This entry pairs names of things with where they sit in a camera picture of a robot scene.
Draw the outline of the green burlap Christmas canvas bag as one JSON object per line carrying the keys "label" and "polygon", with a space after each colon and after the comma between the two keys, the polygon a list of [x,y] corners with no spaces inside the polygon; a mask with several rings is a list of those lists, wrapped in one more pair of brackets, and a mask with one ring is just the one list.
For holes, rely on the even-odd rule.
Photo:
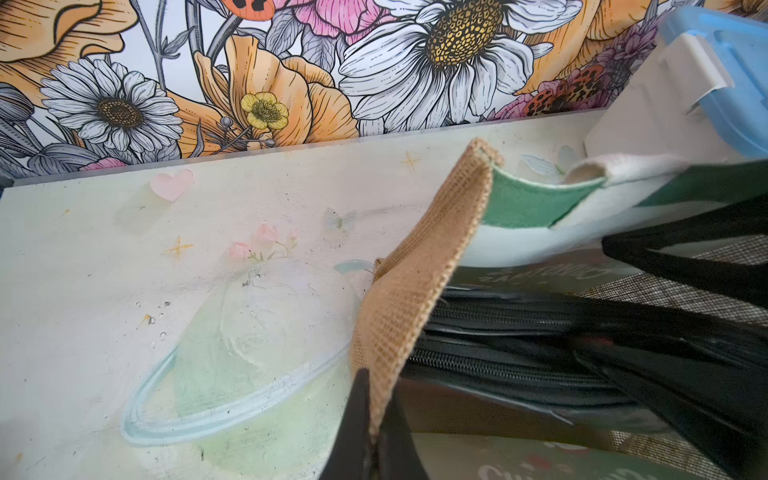
{"label": "green burlap Christmas canvas bag", "polygon": [[742,432],[670,402],[669,433],[568,423],[406,379],[403,368],[439,298],[450,290],[526,292],[700,313],[767,332],[767,164],[693,163],[670,154],[609,154],[557,184],[507,172],[472,141],[409,235],[374,266],[350,348],[369,371],[373,461],[396,395],[429,478],[456,472],[479,437],[519,453],[521,439],[622,450],[668,465],[674,478],[763,479],[767,395],[741,386],[759,426]]}

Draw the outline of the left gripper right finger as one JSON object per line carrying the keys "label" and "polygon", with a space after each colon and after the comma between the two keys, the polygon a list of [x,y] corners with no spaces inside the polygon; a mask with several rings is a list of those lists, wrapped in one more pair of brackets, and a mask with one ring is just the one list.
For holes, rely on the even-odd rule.
{"label": "left gripper right finger", "polygon": [[378,475],[382,480],[428,480],[411,430],[396,395],[389,401],[377,440]]}

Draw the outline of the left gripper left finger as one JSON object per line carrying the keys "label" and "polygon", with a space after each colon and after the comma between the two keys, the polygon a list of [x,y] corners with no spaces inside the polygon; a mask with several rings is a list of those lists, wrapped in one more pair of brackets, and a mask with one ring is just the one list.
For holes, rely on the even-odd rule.
{"label": "left gripper left finger", "polygon": [[373,461],[369,371],[355,374],[347,404],[320,480],[368,480]]}

